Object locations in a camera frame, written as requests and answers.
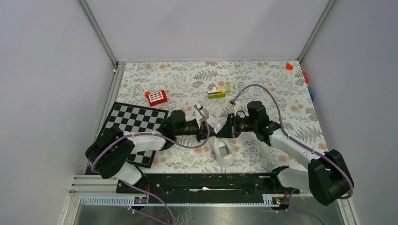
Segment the white sneaker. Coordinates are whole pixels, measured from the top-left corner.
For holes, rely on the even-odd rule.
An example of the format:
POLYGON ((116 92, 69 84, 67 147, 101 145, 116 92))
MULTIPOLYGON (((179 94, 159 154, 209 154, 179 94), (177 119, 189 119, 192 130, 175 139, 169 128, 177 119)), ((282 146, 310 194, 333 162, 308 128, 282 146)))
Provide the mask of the white sneaker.
MULTIPOLYGON (((201 122, 205 122, 205 120, 198 111, 195 112, 195 117, 198 127, 201 122)), ((218 122, 214 128, 215 132, 217 133, 220 128, 222 128, 222 125, 220 122, 218 122)), ((207 138, 207 141, 209 142, 209 145, 211 146, 211 149, 215 154, 217 163, 220 166, 229 166, 234 159, 232 147, 229 141, 227 141, 225 138, 218 138, 216 136, 207 138)))

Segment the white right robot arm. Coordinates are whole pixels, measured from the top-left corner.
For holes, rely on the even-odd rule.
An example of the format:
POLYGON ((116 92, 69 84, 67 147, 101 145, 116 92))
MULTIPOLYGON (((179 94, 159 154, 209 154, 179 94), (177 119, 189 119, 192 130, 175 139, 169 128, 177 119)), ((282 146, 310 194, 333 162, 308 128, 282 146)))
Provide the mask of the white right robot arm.
POLYGON ((304 171, 282 166, 274 169, 276 176, 269 180, 273 192, 295 188, 311 193, 325 206, 351 193, 354 183, 340 152, 320 153, 309 149, 286 133, 279 123, 270 120, 260 101, 249 102, 247 109, 248 115, 244 117, 228 114, 225 124, 215 130, 216 136, 232 139, 242 132, 253 132, 259 141, 282 150, 305 167, 304 171))

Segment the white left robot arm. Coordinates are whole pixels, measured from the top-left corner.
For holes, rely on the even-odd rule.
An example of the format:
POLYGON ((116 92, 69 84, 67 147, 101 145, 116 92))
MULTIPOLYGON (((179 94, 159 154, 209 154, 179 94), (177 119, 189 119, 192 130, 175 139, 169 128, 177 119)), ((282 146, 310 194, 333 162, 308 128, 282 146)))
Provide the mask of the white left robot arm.
POLYGON ((144 175, 137 166, 128 163, 128 157, 147 150, 167 150, 177 145, 176 138, 182 135, 195 135, 204 145, 213 136, 207 121, 209 113, 202 106, 196 105, 195 109, 195 118, 191 121, 185 119, 183 111, 172 111, 161 126, 151 132, 124 132, 118 126, 109 128, 85 151, 92 172, 103 179, 116 178, 135 193, 143 191, 144 175))

